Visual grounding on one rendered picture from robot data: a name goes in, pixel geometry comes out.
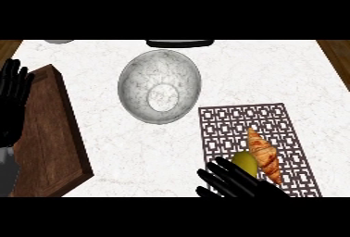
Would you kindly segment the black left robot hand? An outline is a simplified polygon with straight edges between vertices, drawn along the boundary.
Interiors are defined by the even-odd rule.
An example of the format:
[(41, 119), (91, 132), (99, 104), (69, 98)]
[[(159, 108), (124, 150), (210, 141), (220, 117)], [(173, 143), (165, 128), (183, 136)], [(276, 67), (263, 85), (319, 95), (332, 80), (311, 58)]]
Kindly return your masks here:
[(32, 80), (21, 60), (9, 58), (0, 69), (0, 147), (12, 147), (22, 136)]

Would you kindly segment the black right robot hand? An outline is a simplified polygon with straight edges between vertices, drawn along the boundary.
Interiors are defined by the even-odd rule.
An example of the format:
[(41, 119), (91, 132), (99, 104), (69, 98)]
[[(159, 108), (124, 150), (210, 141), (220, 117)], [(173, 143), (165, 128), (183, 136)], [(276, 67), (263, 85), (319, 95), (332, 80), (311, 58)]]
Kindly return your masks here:
[(214, 193), (202, 186), (198, 186), (195, 192), (201, 197), (286, 198), (286, 193), (275, 185), (267, 181), (258, 181), (221, 156), (214, 160), (214, 163), (207, 163), (207, 168), (211, 172), (201, 168), (196, 171), (196, 174), (218, 193)]

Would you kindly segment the golden brown croissant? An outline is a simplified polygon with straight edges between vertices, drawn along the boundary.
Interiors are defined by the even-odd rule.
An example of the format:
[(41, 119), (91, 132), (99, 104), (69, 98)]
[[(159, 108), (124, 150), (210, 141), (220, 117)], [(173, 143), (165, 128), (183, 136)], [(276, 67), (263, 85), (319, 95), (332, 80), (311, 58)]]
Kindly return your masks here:
[(276, 184), (280, 184), (282, 176), (279, 170), (277, 150), (252, 128), (248, 128), (248, 152), (254, 156), (258, 168), (266, 173), (269, 179)]

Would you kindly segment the brown patterned placemat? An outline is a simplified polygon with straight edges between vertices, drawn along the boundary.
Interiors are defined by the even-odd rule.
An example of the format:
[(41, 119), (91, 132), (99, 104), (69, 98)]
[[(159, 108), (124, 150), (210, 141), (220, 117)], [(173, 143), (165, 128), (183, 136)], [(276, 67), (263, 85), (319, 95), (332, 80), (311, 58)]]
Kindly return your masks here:
[(232, 160), (236, 152), (248, 151), (252, 128), (277, 150), (279, 188), (291, 197), (322, 197), (283, 103), (199, 107), (198, 116), (204, 163), (217, 156)]

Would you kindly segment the white marble bowl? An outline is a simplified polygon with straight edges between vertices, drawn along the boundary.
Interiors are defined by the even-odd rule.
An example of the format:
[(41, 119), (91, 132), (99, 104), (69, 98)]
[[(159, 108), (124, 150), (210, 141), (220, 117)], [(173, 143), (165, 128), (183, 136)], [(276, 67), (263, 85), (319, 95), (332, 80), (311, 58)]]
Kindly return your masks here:
[(118, 81), (119, 102), (133, 117), (167, 124), (192, 110), (201, 93), (201, 75), (192, 60), (173, 50), (140, 54)]

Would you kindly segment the yellow-green pear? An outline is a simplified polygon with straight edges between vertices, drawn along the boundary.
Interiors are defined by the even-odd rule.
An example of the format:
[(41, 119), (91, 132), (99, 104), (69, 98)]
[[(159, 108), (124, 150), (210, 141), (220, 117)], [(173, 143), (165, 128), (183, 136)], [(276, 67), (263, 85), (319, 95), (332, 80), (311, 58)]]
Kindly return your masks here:
[(252, 176), (257, 177), (257, 161), (254, 156), (246, 152), (238, 152), (232, 157), (232, 163)]

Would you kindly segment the brown wooden cutting board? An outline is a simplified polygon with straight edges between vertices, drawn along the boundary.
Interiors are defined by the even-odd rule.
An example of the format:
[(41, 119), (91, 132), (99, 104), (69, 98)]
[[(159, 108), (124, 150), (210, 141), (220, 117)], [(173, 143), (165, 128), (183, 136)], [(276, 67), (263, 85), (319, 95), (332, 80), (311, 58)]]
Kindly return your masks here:
[(13, 146), (21, 171), (10, 196), (60, 197), (93, 177), (93, 169), (62, 73), (49, 64), (32, 74), (23, 132)]

